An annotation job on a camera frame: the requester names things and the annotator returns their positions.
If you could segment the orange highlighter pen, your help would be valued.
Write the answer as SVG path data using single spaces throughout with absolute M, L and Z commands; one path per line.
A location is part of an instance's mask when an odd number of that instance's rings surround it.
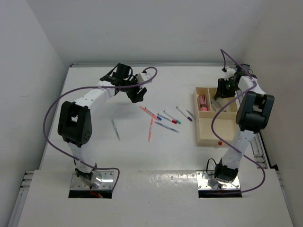
M 146 107 L 139 106 L 143 111 L 145 111 L 148 115 L 153 117 L 157 121 L 161 121 L 162 119 L 158 117 L 157 115 L 153 114 L 150 110 L 148 110 Z

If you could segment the orange highlighter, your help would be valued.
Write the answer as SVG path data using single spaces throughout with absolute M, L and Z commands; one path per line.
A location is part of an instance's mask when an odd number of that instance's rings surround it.
M 152 118 L 151 118 L 151 121 L 150 121 L 150 126 L 149 126 L 148 142 L 151 141 L 153 122 L 154 122 L 154 119 L 153 119 L 153 117 L 152 117 Z

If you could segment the clear blue ballpoint pen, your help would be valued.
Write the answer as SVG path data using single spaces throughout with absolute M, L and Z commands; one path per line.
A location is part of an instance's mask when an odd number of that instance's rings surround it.
M 173 128 L 171 128 L 171 127 L 169 127 L 169 126 L 167 126 L 167 125 L 164 125 L 164 124 L 162 124 L 162 123 L 160 123 L 160 122 L 155 122 L 155 124 L 156 124 L 156 125 L 159 125 L 159 126 L 161 126 L 161 127 L 163 127 L 163 128 L 166 128 L 166 129 L 168 129 L 168 130 L 170 130 L 170 131 L 173 131 L 173 132 L 179 133 L 179 131 L 178 131 L 178 130 L 173 129 Z

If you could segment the red capped white marker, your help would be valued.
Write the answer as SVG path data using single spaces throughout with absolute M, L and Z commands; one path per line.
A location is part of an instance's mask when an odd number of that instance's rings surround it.
M 171 114 L 167 113 L 165 110 L 163 111 L 169 118 L 171 118 L 173 121 L 176 122 L 176 124 L 178 124 L 178 121 L 173 117 L 171 116 Z

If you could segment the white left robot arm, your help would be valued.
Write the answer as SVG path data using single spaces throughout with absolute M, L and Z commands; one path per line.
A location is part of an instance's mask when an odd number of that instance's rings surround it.
M 126 93 L 132 103 L 143 101 L 147 92 L 144 87 L 154 76 L 143 70 L 133 74 L 132 67 L 117 64 L 99 79 L 98 84 L 88 93 L 73 102 L 65 101 L 60 110 L 58 134 L 72 151 L 76 175 L 87 185 L 101 182 L 100 170 L 89 148 L 92 136 L 91 116 L 95 109 L 119 92 Z

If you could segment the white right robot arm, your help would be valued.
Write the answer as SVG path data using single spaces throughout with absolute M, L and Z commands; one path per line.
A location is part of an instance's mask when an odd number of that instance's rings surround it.
M 247 75 L 249 70 L 250 65 L 241 64 L 236 66 L 234 75 L 218 79 L 215 100 L 233 98 L 237 91 L 240 91 L 243 96 L 235 120 L 238 130 L 228 151 L 215 167 L 214 178 L 219 182 L 234 181 L 244 152 L 251 139 L 267 126 L 274 105 L 274 96 L 266 94 L 260 88 L 255 75 Z

